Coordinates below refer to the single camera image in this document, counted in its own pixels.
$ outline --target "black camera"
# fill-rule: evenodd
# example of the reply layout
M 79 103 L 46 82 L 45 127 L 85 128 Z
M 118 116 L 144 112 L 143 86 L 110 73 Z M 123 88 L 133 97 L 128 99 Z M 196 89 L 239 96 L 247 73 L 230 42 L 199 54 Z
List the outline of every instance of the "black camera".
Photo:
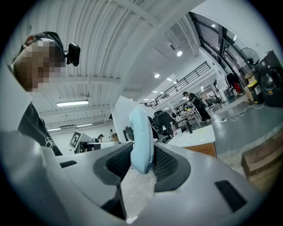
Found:
M 67 64 L 71 63 L 75 67 L 78 66 L 80 62 L 80 47 L 74 42 L 70 43 L 66 57 Z

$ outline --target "red object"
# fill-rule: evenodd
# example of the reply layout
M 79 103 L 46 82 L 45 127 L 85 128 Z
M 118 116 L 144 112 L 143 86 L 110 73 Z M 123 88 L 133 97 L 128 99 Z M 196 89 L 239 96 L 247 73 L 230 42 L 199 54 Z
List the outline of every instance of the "red object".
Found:
M 235 82 L 234 82 L 234 88 L 235 88 L 235 90 L 236 90 L 237 93 L 240 93 L 241 90 L 242 90 L 242 89 L 240 88 L 240 86 L 239 86 L 237 83 L 235 83 Z

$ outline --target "standing fan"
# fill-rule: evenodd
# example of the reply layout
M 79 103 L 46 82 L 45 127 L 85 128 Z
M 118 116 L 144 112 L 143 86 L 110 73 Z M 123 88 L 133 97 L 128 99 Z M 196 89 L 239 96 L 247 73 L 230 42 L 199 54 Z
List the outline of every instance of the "standing fan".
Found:
M 240 53 L 242 56 L 247 60 L 248 66 L 246 67 L 246 62 L 242 57 L 239 55 L 239 62 L 241 68 L 247 72 L 247 74 L 254 74 L 255 73 L 255 65 L 259 62 L 260 58 L 258 57 L 257 53 L 250 48 L 243 48 L 241 49 Z

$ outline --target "ceiling light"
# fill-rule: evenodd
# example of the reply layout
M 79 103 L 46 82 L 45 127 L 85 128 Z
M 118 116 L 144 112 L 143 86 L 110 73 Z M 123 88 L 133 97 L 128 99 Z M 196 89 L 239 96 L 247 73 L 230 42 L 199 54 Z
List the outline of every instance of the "ceiling light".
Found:
M 93 123 L 85 124 L 85 125 L 77 125 L 77 127 L 83 127 L 83 126 L 92 125 L 92 124 L 93 124 Z
M 64 107 L 64 106 L 80 105 L 80 104 L 88 104 L 88 100 L 85 100 L 85 101 L 60 102 L 60 103 L 57 103 L 57 106 L 58 107 Z
M 61 130 L 61 128 L 57 128 L 57 129 L 48 129 L 47 131 L 55 131 L 55 130 Z
M 180 57 L 182 54 L 183 54 L 182 51 L 177 52 L 177 57 L 178 57 L 178 56 Z

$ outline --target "table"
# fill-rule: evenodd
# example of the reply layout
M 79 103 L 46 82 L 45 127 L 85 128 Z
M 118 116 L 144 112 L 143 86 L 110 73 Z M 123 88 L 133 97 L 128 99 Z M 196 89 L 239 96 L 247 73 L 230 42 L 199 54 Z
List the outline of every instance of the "table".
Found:
M 188 120 L 195 118 L 196 122 L 198 123 L 198 125 L 200 127 L 199 120 L 198 120 L 198 118 L 196 117 L 195 114 L 197 114 L 201 118 L 201 116 L 199 115 L 199 113 L 198 113 L 198 111 L 196 110 L 195 107 L 188 110 L 188 111 L 182 112 L 181 117 L 183 117 L 183 118 L 186 117 Z
M 215 135 L 212 125 L 196 129 L 192 134 L 183 133 L 182 136 L 174 136 L 168 144 L 183 147 L 191 151 L 197 151 L 217 158 L 215 149 Z

